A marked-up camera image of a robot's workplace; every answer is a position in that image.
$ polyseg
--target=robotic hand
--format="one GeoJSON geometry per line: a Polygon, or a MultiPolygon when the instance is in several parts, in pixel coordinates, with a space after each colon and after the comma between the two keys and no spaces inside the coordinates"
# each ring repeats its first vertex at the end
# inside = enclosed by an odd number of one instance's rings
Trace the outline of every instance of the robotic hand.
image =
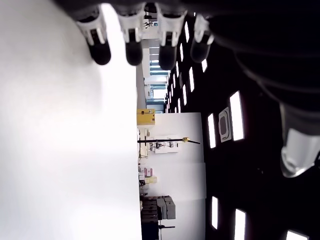
{"type": "MultiPolygon", "coordinates": [[[[104,0],[55,0],[77,23],[97,64],[111,58],[104,0]]],[[[118,14],[126,57],[142,61],[145,3],[105,0],[118,14]]],[[[284,146],[281,170],[292,178],[315,165],[320,152],[320,22],[317,1],[158,0],[159,65],[171,70],[187,11],[197,12],[191,58],[202,62],[210,45],[234,51],[245,74],[279,102],[284,146]]]]}

